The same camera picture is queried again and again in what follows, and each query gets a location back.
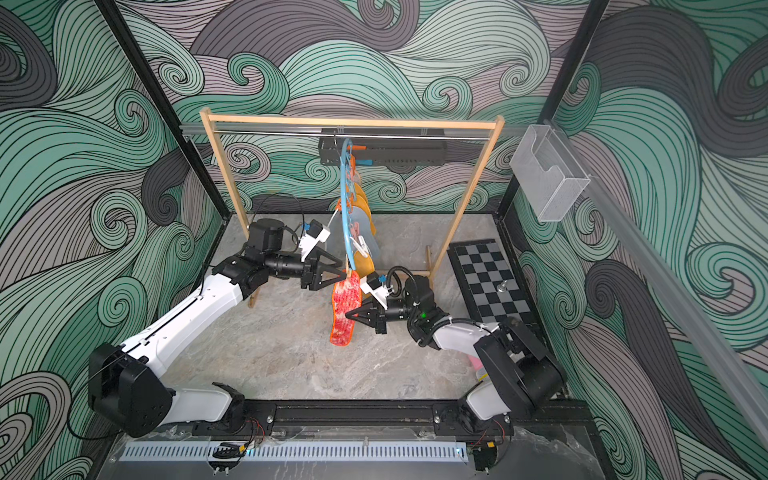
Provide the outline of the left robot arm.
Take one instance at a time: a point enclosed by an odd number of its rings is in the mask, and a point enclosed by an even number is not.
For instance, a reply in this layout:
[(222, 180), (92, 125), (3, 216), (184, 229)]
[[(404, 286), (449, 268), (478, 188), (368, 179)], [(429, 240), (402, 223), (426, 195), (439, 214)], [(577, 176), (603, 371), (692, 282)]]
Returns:
[(89, 357), (87, 404), (132, 438), (167, 424), (205, 422), (234, 434), (246, 419), (245, 397), (216, 382), (210, 389), (173, 389), (161, 378), (183, 350), (224, 313), (270, 279), (296, 278), (317, 291), (345, 279), (342, 260), (322, 247), (330, 229), (313, 220), (296, 251), (282, 248), (283, 222), (261, 218), (241, 249), (215, 265), (199, 290), (118, 346), (105, 343)]

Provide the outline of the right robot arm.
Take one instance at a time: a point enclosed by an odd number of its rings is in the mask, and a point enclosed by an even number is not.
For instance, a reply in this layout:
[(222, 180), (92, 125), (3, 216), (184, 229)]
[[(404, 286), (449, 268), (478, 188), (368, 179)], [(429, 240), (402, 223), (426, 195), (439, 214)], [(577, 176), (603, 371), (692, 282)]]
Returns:
[(500, 416), (533, 415), (560, 390), (566, 374), (555, 356), (517, 315), (482, 323), (440, 308), (430, 281), (396, 266), (382, 278), (360, 281), (365, 298), (345, 318), (378, 334), (403, 321), (421, 348), (455, 351), (478, 360), (484, 377), (458, 401), (456, 419), (469, 432), (482, 431)]

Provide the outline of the red patterned insole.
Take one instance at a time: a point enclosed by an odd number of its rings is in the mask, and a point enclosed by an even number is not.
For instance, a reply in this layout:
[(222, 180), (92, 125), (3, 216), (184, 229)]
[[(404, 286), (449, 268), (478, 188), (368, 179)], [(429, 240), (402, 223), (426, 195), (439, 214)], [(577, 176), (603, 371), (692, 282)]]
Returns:
[(335, 283), (332, 290), (333, 323), (330, 343), (335, 346), (347, 346), (354, 332), (355, 322), (346, 314), (362, 304), (360, 277), (354, 270), (347, 272), (347, 278)]

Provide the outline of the blue clip hanger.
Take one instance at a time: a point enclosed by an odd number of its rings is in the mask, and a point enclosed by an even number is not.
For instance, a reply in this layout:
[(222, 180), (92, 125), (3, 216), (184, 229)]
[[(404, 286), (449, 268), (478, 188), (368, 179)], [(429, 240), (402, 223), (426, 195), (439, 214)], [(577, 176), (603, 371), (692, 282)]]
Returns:
[(350, 270), (356, 269), (356, 263), (354, 260), (355, 248), (352, 242), (351, 235), (351, 217), (349, 201), (351, 200), (351, 180), (349, 176), (352, 174), (352, 146), (353, 143), (350, 139), (345, 139), (339, 154), (339, 167), (340, 167), (340, 211), (342, 215), (342, 233), (344, 240), (344, 247), (346, 258)]

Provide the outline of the grey blue insole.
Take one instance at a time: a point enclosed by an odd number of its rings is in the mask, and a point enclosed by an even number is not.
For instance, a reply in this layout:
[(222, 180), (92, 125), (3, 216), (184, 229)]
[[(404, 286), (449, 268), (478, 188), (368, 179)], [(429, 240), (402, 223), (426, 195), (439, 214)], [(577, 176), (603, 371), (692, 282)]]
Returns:
[(359, 208), (353, 207), (351, 210), (351, 217), (354, 222), (359, 226), (359, 236), (362, 236), (369, 252), (374, 260), (380, 257), (380, 249), (373, 233), (373, 224), (369, 219), (366, 212)]

